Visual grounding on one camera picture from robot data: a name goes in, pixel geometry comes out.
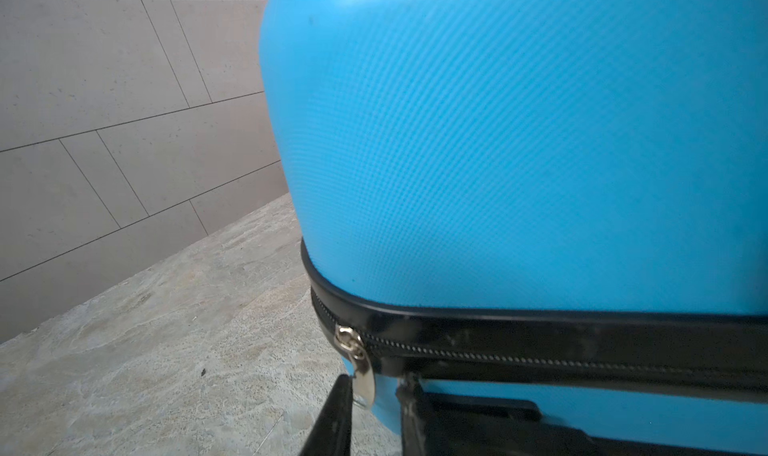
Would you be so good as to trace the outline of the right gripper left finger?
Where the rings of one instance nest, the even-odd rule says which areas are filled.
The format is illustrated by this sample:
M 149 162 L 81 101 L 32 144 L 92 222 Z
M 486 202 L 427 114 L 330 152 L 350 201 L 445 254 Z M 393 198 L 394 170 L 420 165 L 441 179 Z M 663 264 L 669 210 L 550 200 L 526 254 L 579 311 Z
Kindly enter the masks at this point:
M 299 455 L 349 456 L 352 415 L 353 378 L 339 375 Z

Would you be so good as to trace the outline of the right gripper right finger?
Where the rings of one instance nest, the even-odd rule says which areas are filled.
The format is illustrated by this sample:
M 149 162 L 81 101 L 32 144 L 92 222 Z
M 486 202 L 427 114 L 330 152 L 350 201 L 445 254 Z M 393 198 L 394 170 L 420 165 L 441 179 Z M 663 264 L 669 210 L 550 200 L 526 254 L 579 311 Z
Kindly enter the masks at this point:
M 424 419 L 421 416 L 422 390 L 414 374 L 407 374 L 396 390 L 400 403 L 402 454 L 425 456 L 429 454 Z

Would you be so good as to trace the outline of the blue hard-shell suitcase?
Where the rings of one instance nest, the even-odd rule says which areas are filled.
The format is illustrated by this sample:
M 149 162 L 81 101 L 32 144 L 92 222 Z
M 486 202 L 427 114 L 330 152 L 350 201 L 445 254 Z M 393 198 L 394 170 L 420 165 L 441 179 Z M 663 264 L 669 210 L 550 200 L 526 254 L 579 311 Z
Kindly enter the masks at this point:
M 353 406 L 428 455 L 767 451 L 767 0 L 269 0 Z

